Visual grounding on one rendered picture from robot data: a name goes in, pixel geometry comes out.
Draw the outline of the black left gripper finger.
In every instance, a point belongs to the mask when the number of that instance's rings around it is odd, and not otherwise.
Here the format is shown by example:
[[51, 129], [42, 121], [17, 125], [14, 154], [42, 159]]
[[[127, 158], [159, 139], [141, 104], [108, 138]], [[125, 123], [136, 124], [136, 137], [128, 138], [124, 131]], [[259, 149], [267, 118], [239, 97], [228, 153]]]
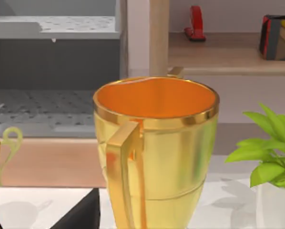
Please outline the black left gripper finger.
[[50, 229], [99, 229], [100, 195], [94, 188]]

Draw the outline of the black red yellow book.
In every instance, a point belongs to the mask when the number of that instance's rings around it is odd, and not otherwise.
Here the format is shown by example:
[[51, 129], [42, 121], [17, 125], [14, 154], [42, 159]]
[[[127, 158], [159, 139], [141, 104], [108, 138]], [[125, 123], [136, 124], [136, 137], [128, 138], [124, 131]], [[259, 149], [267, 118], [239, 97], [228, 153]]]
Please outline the black red yellow book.
[[265, 60], [285, 61], [285, 15], [265, 15], [259, 52]]

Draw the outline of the large gold trophy cup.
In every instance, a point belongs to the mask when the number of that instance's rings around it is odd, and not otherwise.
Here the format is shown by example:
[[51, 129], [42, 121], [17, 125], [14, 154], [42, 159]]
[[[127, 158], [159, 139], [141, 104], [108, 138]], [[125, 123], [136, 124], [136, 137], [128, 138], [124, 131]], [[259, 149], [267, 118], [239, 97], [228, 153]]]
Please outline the large gold trophy cup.
[[117, 229], [186, 229], [206, 179], [219, 95], [181, 78], [118, 80], [93, 95], [102, 172]]

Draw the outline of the wooden open shelves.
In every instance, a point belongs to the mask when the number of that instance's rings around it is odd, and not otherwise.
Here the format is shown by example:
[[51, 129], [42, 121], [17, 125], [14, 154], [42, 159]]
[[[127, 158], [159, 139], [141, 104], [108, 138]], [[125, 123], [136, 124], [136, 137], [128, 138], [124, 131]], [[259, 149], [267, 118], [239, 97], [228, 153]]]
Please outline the wooden open shelves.
[[[189, 24], [190, 3], [202, 8], [206, 42], [169, 28]], [[148, 0], [149, 74], [179, 65], [191, 76], [285, 76], [285, 61], [264, 60], [257, 49], [266, 14], [285, 14], [285, 0]]]

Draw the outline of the pale wooden drawer front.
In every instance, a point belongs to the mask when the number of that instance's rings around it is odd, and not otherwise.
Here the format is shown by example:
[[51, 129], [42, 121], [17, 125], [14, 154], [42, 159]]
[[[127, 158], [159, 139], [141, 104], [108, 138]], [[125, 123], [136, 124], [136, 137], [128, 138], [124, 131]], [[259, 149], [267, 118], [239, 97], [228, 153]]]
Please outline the pale wooden drawer front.
[[1, 181], [4, 187], [105, 187], [93, 138], [25, 138]]

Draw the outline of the red stapler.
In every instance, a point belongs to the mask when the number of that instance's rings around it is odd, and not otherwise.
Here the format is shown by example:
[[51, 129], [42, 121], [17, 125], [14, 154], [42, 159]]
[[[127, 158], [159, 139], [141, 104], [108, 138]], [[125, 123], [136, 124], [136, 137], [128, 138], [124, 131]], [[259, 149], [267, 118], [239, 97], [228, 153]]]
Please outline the red stapler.
[[186, 37], [192, 42], [205, 42], [203, 17], [200, 6], [193, 5], [190, 7], [191, 27], [184, 29]]

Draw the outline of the grey pierced drawer inside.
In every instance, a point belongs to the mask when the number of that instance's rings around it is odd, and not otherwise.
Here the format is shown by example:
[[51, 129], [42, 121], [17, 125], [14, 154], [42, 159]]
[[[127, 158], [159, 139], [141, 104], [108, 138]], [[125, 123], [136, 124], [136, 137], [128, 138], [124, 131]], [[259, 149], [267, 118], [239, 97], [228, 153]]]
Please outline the grey pierced drawer inside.
[[0, 136], [10, 126], [25, 137], [94, 138], [92, 93], [0, 90]]

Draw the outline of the grey pierced shelf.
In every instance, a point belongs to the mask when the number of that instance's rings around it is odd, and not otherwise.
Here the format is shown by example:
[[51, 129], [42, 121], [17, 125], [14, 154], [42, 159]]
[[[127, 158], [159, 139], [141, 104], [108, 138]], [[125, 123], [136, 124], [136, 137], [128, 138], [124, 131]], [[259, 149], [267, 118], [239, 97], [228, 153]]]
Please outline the grey pierced shelf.
[[107, 39], [120, 37], [114, 16], [0, 16], [0, 39]]

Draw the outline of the green plant in white pot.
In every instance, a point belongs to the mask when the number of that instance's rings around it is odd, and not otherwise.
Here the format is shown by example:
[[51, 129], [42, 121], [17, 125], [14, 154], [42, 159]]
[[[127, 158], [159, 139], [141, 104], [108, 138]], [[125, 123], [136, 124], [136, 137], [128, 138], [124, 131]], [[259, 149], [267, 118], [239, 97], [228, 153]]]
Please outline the green plant in white pot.
[[256, 188], [256, 226], [285, 229], [285, 115], [260, 105], [264, 113], [244, 112], [269, 137], [248, 138], [237, 143], [226, 162], [258, 161], [250, 174]]

